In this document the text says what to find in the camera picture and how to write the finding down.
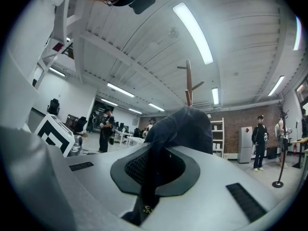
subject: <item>fluorescent light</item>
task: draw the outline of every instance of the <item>fluorescent light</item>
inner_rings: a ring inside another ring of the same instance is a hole
[[[121,88],[116,87],[116,86],[114,86],[113,84],[108,83],[107,86],[109,86],[109,87],[111,87],[111,88],[113,88],[113,89],[115,89],[115,90],[118,90],[119,92],[124,93],[124,94],[128,95],[128,96],[131,97],[131,98],[135,97],[135,95],[133,95],[133,94],[131,94],[131,93],[125,91],[125,90],[122,90]]]
[[[293,48],[294,51],[298,50],[301,35],[302,35],[302,24],[300,23],[299,18],[296,16],[296,38]]]
[[[280,76],[279,80],[277,81],[276,85],[274,86],[274,88],[270,91],[270,93],[268,94],[268,96],[271,96],[275,90],[279,87],[279,85],[281,84],[281,82],[283,81],[284,76]]]
[[[183,2],[175,6],[173,8],[173,11],[178,15],[178,17],[181,19],[181,21],[184,23],[184,25],[190,32],[194,42],[196,43],[201,53],[204,63],[205,64],[212,63],[213,57],[212,57],[211,50],[192,12],[187,8],[185,3]]]
[[[149,103],[149,105],[152,106],[152,107],[154,107],[155,109],[160,110],[160,111],[165,111],[165,110],[163,110],[162,108],[159,108],[159,107],[157,107],[156,105],[154,105],[154,104],[152,104],[152,103]]]
[[[299,88],[297,88],[297,92],[300,92],[304,88],[304,85],[300,85]]]
[[[53,72],[55,72],[55,73],[57,73],[57,74],[59,74],[59,75],[61,75],[61,76],[63,76],[63,77],[65,77],[65,74],[62,74],[61,72],[59,72],[58,70],[55,70],[54,68],[52,68],[52,67],[50,67],[49,68],[51,71],[53,71]]]
[[[213,94],[214,105],[219,104],[218,88],[213,88],[212,94]]]
[[[101,98],[101,100],[102,100],[103,102],[105,102],[105,103],[109,103],[109,104],[112,104],[112,105],[114,105],[114,106],[117,106],[117,104],[116,104],[116,103],[113,103],[113,102],[107,101],[107,100],[102,99],[102,98]]]
[[[138,114],[142,114],[140,111],[137,111],[137,110],[133,110],[133,109],[129,109],[130,111],[132,111],[132,112],[135,112],[135,113],[138,113]]]

